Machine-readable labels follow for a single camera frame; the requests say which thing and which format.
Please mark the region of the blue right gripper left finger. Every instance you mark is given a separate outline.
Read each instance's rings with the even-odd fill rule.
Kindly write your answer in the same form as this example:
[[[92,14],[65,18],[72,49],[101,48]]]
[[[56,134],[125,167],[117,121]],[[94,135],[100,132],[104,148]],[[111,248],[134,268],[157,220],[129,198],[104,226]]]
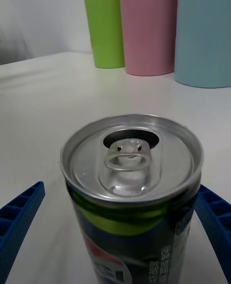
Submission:
[[[45,197],[42,181],[0,209],[0,283],[6,283],[27,231]]]

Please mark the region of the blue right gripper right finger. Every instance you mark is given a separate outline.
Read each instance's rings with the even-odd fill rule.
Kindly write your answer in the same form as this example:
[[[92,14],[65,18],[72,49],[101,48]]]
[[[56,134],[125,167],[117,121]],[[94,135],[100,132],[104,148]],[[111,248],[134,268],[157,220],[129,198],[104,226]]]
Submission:
[[[206,232],[228,283],[231,282],[231,205],[204,185],[195,212]]]

